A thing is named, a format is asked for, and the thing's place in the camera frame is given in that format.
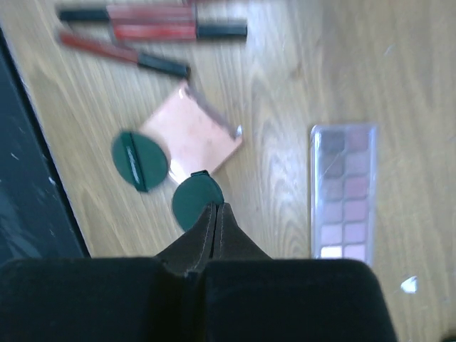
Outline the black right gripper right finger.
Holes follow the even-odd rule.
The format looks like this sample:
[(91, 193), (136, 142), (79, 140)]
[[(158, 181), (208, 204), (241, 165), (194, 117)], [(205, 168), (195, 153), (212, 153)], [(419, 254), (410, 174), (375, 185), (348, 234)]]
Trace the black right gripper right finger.
[(379, 281), (350, 259), (225, 259), (238, 230), (210, 204), (193, 230), (202, 255), (186, 271), (185, 333), (194, 341), (395, 341)]

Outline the long eyeshadow palette purple tones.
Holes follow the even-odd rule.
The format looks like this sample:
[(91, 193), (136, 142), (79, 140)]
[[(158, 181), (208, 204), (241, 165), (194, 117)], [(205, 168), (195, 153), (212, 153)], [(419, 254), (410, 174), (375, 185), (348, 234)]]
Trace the long eyeshadow palette purple tones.
[(373, 263), (377, 127), (316, 125), (310, 134), (311, 253)]

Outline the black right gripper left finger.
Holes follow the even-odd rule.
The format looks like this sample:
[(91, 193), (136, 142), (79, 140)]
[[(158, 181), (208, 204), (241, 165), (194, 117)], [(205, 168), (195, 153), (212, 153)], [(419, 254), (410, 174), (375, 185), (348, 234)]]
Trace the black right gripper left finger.
[(3, 341), (203, 341), (196, 267), (159, 258), (22, 259), (1, 268)]

